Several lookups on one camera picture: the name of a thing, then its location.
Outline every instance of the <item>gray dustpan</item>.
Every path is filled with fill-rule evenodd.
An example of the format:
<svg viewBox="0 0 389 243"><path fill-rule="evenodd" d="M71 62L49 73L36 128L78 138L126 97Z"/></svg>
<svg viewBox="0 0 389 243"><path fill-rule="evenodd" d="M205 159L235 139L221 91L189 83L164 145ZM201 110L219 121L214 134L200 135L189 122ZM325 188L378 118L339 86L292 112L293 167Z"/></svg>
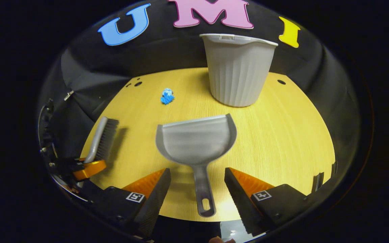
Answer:
<svg viewBox="0 0 389 243"><path fill-rule="evenodd" d="M199 215L216 213L208 164L222 157L236 140L236 126L230 114L186 120L157 126L156 145L168 160L193 168ZM210 209L202 206L208 199Z"/></svg>

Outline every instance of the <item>hole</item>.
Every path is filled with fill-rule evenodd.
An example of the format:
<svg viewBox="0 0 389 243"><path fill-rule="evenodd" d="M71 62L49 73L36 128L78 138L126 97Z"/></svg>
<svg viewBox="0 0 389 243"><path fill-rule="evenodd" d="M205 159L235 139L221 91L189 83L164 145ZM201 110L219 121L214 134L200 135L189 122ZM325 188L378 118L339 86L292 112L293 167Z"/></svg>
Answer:
<svg viewBox="0 0 389 243"><path fill-rule="evenodd" d="M210 210L210 200L206 198L202 199L202 206L204 207L204 210Z"/></svg>

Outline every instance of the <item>brush bristles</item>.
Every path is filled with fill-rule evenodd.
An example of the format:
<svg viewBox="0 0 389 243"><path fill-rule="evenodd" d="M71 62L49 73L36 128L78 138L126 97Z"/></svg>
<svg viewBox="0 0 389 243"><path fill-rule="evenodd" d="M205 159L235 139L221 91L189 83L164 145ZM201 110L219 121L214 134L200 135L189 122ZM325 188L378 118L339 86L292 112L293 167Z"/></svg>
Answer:
<svg viewBox="0 0 389 243"><path fill-rule="evenodd" d="M100 138L99 146L97 147L97 154L95 161L105 160L109 158L110 150L112 148L116 129L119 124L118 120L108 119L102 137Z"/></svg>

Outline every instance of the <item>wooden table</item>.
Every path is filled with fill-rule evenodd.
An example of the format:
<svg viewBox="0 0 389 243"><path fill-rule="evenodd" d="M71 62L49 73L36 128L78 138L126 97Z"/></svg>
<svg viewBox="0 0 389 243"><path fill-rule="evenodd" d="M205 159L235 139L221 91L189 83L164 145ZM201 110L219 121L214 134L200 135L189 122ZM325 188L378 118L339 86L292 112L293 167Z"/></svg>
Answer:
<svg viewBox="0 0 389 243"><path fill-rule="evenodd" d="M91 178L102 189L122 188L168 167L172 182L160 215L227 221L240 217L224 183L226 167L274 186L287 183L306 195L311 192L313 176L324 172L324 182L330 178L335 156L327 127L303 91L285 75L269 73L258 101L244 108L223 105L212 97L207 68L143 75L128 84L102 113L120 121L108 167ZM168 105L160 102L165 88L175 95ZM191 168L170 162L159 153L156 129L158 124L227 113L232 115L238 135L232 149L208 167L217 213L204 218L197 212ZM88 154L96 126L85 142L82 157Z"/></svg>

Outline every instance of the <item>dustpan handle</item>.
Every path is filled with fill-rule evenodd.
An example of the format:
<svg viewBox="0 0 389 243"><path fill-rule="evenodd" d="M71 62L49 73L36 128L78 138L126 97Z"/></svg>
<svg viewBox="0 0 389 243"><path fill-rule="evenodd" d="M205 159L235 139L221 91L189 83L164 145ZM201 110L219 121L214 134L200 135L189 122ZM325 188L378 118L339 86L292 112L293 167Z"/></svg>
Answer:
<svg viewBox="0 0 389 243"><path fill-rule="evenodd" d="M196 191L196 202L198 204L198 213L202 217L211 217L216 213L213 193L211 191L210 180L208 178L207 166L193 167L194 171L194 187ZM210 209L205 210L202 205L202 200L208 199Z"/></svg>

